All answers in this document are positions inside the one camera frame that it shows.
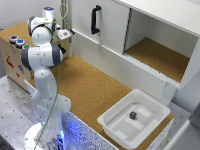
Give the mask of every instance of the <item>small dark object in bin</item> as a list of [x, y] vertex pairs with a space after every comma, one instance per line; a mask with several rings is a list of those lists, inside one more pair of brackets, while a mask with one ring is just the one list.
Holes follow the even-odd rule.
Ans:
[[136, 119], [136, 116], [137, 116], [137, 113], [136, 113], [136, 112], [132, 111], [132, 112], [130, 113], [130, 118], [131, 118], [131, 119], [135, 120], [135, 119]]

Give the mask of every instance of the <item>cabinet handle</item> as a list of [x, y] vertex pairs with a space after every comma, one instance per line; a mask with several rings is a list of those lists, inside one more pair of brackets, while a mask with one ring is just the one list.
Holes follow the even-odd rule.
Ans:
[[101, 10], [101, 7], [96, 5], [96, 8], [92, 10], [92, 24], [91, 24], [91, 31], [92, 34], [98, 33], [100, 30], [96, 28], [96, 12]]

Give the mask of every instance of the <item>white wall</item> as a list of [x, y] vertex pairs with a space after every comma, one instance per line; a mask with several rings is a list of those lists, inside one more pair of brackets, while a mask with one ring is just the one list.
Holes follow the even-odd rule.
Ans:
[[0, 0], [0, 29], [5, 29], [31, 16], [42, 16], [44, 7], [55, 9], [55, 18], [60, 15], [61, 0]]
[[173, 102], [189, 112], [194, 111], [200, 102], [200, 71], [180, 91], [177, 91]]

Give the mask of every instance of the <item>blue lid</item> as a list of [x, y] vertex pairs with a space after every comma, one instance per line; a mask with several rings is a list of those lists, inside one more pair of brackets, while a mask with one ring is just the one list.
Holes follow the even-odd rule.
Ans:
[[24, 43], [24, 40], [17, 40], [17, 43]]

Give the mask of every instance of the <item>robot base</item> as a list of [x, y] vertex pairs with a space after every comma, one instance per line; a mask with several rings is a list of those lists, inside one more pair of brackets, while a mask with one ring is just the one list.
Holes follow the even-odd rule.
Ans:
[[[35, 148], [36, 141], [34, 140], [34, 138], [41, 128], [42, 125], [40, 123], [37, 123], [26, 132], [24, 137], [24, 150], [49, 150], [49, 147], [47, 145], [42, 146], [40, 143], [38, 143], [38, 146]], [[65, 138], [64, 143], [64, 149], [66, 149], [67, 145], [69, 144], [69, 139], [67, 140]]]

